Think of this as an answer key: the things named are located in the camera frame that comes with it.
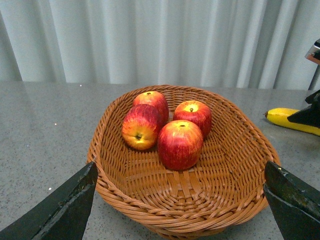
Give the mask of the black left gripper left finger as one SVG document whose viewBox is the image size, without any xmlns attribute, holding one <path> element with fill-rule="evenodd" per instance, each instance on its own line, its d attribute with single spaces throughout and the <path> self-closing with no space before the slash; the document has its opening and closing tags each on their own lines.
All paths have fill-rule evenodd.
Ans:
<svg viewBox="0 0 320 240">
<path fill-rule="evenodd" d="M 91 214 L 98 169 L 94 162 L 0 232 L 2 240 L 81 240 Z"/>
</svg>

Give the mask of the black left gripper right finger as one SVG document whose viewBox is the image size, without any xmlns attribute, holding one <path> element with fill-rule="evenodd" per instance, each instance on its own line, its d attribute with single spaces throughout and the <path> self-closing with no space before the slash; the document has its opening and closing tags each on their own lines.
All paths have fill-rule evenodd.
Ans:
<svg viewBox="0 0 320 240">
<path fill-rule="evenodd" d="M 268 161 L 264 195 L 285 240 L 320 238 L 320 191 Z"/>
</svg>

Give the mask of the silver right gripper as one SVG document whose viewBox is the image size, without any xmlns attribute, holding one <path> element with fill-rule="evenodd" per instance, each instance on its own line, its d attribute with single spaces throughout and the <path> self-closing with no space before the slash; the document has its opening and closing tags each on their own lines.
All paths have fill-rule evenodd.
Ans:
<svg viewBox="0 0 320 240">
<path fill-rule="evenodd" d="M 316 40 L 305 55 L 305 58 L 314 63 L 320 63 L 320 39 Z M 320 91 L 305 98 L 308 107 L 288 116 L 291 123 L 320 127 Z"/>
</svg>

